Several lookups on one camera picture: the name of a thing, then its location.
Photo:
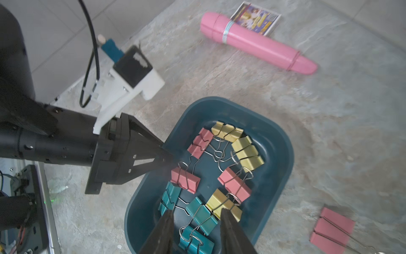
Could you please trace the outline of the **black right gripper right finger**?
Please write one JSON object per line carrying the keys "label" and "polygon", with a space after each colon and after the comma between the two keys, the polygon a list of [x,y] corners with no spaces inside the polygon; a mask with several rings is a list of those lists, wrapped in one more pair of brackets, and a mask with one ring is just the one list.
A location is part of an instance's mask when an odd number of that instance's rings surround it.
{"label": "black right gripper right finger", "polygon": [[230,210],[221,211],[222,254],[257,254]]}

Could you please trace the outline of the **teal plastic storage box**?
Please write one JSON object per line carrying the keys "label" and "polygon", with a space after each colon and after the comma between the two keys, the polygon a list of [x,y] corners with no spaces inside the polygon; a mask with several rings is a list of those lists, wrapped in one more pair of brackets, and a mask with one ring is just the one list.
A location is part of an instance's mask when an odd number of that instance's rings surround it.
{"label": "teal plastic storage box", "polygon": [[[163,147],[173,154],[175,162],[187,163],[188,147],[202,128],[221,121],[243,129],[264,164],[247,181],[252,195],[243,202],[239,223],[247,238],[255,244],[265,227],[294,165],[294,150],[287,134],[266,117],[221,97],[205,97],[189,106],[165,141]],[[160,220],[160,199],[170,181],[170,170],[157,168],[147,173],[125,215],[125,237],[133,254],[143,247]]]}

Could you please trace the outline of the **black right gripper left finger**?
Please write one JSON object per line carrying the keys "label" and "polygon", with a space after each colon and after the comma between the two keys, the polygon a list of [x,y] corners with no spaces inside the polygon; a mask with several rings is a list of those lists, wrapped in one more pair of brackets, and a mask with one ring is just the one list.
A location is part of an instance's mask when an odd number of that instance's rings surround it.
{"label": "black right gripper left finger", "polygon": [[166,210],[142,246],[139,254],[172,254],[173,235],[173,210]]}

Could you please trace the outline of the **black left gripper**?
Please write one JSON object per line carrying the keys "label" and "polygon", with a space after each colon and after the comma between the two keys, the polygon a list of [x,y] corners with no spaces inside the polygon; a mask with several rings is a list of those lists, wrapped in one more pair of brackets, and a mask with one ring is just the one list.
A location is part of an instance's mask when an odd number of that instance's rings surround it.
{"label": "black left gripper", "polygon": [[156,169],[172,165],[173,155],[134,116],[122,113],[99,134],[85,193],[98,195],[102,185],[123,185]]}

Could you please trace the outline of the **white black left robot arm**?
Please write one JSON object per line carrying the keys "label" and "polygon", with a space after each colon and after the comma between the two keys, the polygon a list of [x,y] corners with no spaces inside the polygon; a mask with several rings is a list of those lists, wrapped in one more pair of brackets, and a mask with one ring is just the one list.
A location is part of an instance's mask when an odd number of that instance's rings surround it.
{"label": "white black left robot arm", "polygon": [[86,194],[122,185],[167,166],[172,155],[135,117],[122,112],[133,98],[152,99],[165,82],[138,46],[127,51],[96,35],[88,23],[96,68],[79,105],[100,105],[96,117],[36,101],[24,37],[15,16],[1,7],[1,157],[88,166]]}

